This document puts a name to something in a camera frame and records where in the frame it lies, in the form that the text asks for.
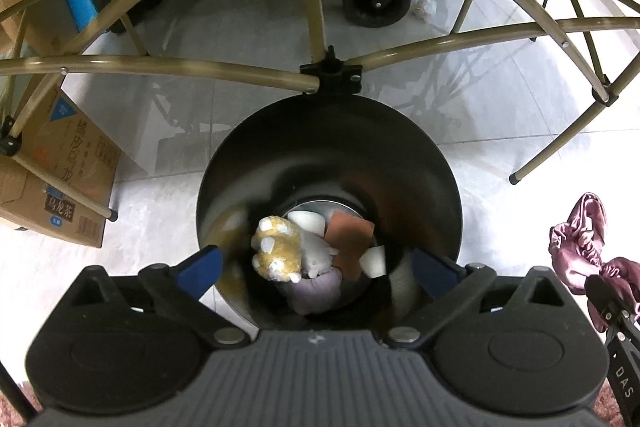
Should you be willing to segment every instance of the blue triangle label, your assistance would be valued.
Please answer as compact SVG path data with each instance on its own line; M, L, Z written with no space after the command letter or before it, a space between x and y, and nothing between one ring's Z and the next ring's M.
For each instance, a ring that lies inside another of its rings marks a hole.
M78 112L71 107L64 98L60 97L56 102L56 106L53 108L49 121L53 122L56 120L62 120L63 118L73 116L75 114L78 114Z

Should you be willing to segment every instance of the blue label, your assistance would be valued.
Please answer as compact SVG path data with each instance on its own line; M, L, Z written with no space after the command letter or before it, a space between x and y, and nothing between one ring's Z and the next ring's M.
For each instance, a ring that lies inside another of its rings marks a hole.
M53 188L51 185L47 185L47 194L51 194L57 200L65 199L65 195L57 188Z
M63 118L73 116L75 114L77 114L76 110L71 107L64 98L60 97L56 102L56 106L53 108L49 121L53 122L56 120L62 120Z

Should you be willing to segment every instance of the fluffy rug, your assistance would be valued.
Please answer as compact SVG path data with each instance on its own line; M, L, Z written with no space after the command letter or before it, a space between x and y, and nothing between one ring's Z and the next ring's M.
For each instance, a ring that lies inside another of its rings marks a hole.
M23 393L29 398L36 409L40 410L40 404L33 394L33 389L29 382L23 382L21 384ZM613 396L613 391L609 382L605 380L600 394L598 395L596 402L593 404L594 412L605 422L609 423L611 427L625 427L625 423L622 420L620 409L616 402L616 398ZM7 399L0 394L0 427L23 427L24 422L20 415L15 412L14 408Z

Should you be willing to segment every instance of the metal frame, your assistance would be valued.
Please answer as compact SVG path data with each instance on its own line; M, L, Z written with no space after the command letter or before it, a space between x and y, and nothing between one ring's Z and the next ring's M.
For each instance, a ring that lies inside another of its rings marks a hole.
M40 0L23 0L0 12L0 20L26 10ZM179 76L197 76L216 78L233 82L245 82L259 86L280 87L301 92L316 92L319 79L306 74L289 71L269 70L241 64L225 62L207 62L201 60L185 60L182 58L149 57L146 48L133 28L127 11L140 0L111 0L98 16L75 38L67 42L61 56L14 58L0 60L0 74L32 73L32 82L37 84L21 112L15 118L11 136L16 137L22 131L36 106L43 100L51 87L58 83L67 73L128 73L128 74L175 74ZM535 158L511 175L510 181L516 183L529 174L535 167L549 158L567 141L580 132L607 105L613 102L628 86L629 82L640 73L640 54L628 65L612 84L608 84L602 73L590 32L610 29L638 29L639 17L596 17L585 18L577 0L572 0L576 18L554 20L536 0L513 0L534 20L532 23L514 24L484 28L481 30L459 32L473 0L465 0L456 22L449 35L397 46L388 50L380 50L346 61L346 64L361 65L363 71L370 71L417 57L442 54L469 49L475 46L507 42L515 39L535 38L549 35L559 45L577 68L589 81L596 96L596 102L585 111L564 133L558 136ZM633 0L617 0L640 14L640 4ZM306 18L310 38L310 55L312 62L320 62L326 55L327 44L322 16L322 0L305 0ZM140 56L82 55L97 37L118 19L122 20L127 33L136 45ZM593 69L570 41L568 33L582 32L588 42ZM91 200L65 182L56 179L44 171L30 158L18 153L12 156L15 161L40 177L48 184L62 190L78 203L92 208L101 216L113 217L113 211Z

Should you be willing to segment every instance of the screw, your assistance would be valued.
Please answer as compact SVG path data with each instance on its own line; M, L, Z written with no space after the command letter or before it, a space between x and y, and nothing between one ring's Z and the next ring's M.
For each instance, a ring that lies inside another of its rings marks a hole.
M420 338L420 331L408 326L398 326L389 330L389 338L397 343L411 344Z
M239 344L244 341L244 331L239 328L220 328L213 338L219 344Z

